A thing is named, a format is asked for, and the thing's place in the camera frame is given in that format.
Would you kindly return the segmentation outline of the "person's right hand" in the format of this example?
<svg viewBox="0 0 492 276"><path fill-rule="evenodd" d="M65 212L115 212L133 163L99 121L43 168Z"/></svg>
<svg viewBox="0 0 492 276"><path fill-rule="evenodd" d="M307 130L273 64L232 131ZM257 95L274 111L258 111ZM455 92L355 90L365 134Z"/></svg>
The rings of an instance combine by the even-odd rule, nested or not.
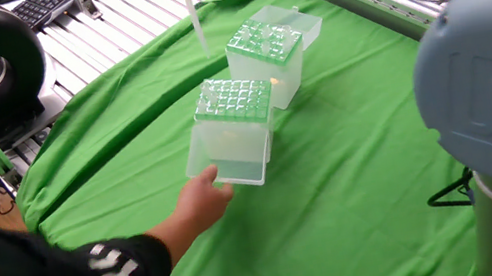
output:
<svg viewBox="0 0 492 276"><path fill-rule="evenodd" d="M200 235L220 220L234 196L231 184L215 185L218 173L218 167L211 164L180 191L173 215L194 234Z"/></svg>

